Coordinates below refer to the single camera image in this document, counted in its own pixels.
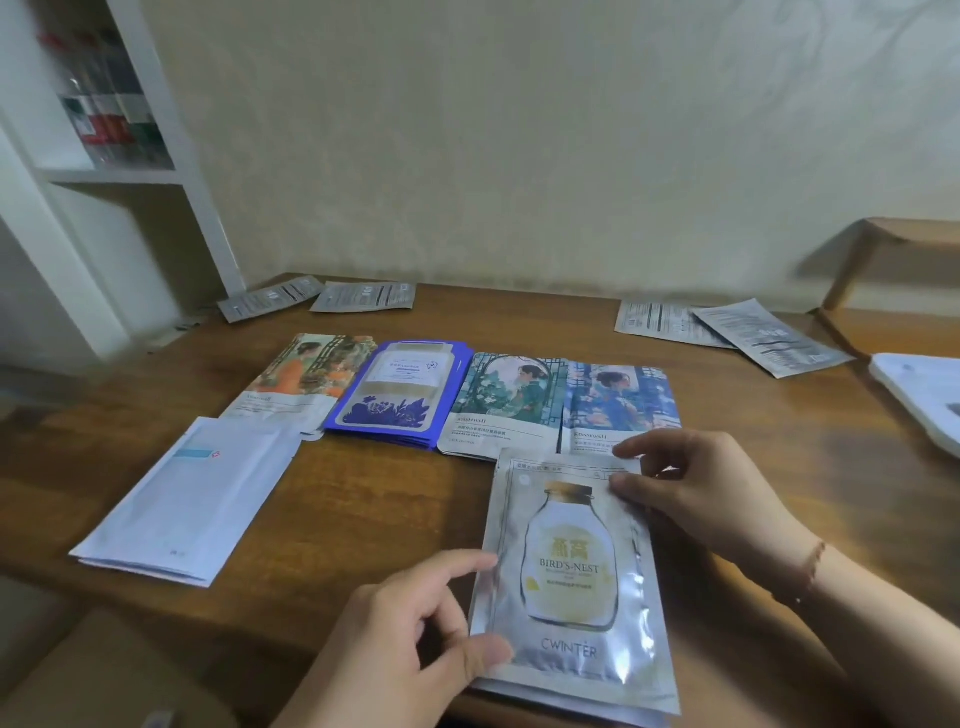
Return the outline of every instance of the bottle on shelf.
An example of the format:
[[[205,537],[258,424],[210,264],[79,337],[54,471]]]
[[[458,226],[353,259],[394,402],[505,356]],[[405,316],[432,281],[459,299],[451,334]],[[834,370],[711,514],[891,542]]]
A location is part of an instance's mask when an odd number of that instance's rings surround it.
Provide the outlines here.
[[[92,33],[77,33],[79,52],[77,61],[80,72],[92,91],[93,105],[107,125],[111,143],[115,146],[115,159],[121,166],[137,166],[142,163],[136,139],[131,133],[120,106],[117,91],[107,69],[107,61],[100,42]]]
[[[173,169],[173,161],[163,143],[160,127],[156,124],[120,34],[112,28],[106,28],[100,32],[100,40],[108,77],[136,140],[140,159],[150,166]]]
[[[52,63],[57,95],[86,152],[96,166],[114,166],[121,150],[113,141],[107,119],[94,102],[93,90],[77,55],[53,33],[42,34],[37,39]]]

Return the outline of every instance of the sheet mask packet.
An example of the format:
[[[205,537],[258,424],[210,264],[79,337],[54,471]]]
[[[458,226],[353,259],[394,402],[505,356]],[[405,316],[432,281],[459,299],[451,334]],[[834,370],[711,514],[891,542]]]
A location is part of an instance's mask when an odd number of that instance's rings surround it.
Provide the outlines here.
[[[260,288],[239,296],[219,301],[224,318],[228,324],[246,321],[267,313],[282,311],[292,305],[303,303],[324,290],[324,285],[313,276],[300,276],[277,285]]]
[[[660,369],[570,362],[560,452],[609,455],[630,437],[679,426],[677,403]]]
[[[438,449],[493,461],[503,448],[556,452],[566,367],[566,359],[475,354]]]
[[[697,318],[777,379],[818,372],[853,361],[849,354],[824,346],[789,327],[757,299],[699,308],[695,313]]]
[[[197,418],[70,555],[209,587],[299,447],[287,427]]]
[[[700,347],[736,349],[697,318],[693,306],[655,301],[621,301],[613,330],[633,336],[677,341]]]
[[[437,446],[473,351],[463,342],[377,347],[324,427],[413,448]]]
[[[514,647],[488,679],[678,715],[650,532],[610,492],[625,471],[639,461],[500,452],[483,543],[499,562],[477,575],[470,634]]]
[[[310,310],[315,313],[364,313],[391,308],[413,308],[415,283],[326,282],[326,288]]]
[[[370,336],[298,334],[221,418],[289,425],[319,440],[327,415],[375,348]]]

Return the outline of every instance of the cream wall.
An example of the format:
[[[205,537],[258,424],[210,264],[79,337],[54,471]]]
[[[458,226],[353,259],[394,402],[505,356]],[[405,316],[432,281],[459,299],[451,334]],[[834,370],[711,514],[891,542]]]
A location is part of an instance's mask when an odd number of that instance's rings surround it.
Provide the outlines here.
[[[960,218],[954,0],[144,11],[251,282],[296,269],[805,307],[848,223]],[[960,313],[960,255],[880,269],[857,303]]]

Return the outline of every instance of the bracelet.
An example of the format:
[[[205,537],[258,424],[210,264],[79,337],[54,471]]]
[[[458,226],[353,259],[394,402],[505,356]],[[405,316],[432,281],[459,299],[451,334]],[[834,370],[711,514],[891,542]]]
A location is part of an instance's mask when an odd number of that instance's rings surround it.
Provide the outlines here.
[[[827,542],[821,541],[817,544],[816,548],[810,552],[810,555],[806,557],[804,562],[803,574],[804,574],[804,583],[800,587],[796,596],[790,597],[788,599],[778,599],[781,604],[785,604],[790,608],[797,608],[806,599],[810,590],[813,588],[813,582],[817,579],[817,569],[820,568],[820,560],[824,557],[824,551],[827,550]]]

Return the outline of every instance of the fingernail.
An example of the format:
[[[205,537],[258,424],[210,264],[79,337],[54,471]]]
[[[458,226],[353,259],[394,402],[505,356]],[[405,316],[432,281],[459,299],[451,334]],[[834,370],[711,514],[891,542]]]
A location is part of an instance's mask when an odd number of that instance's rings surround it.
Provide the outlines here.
[[[514,649],[504,638],[494,635],[495,639],[486,640],[483,645],[483,664],[494,667],[509,663],[514,659]]]

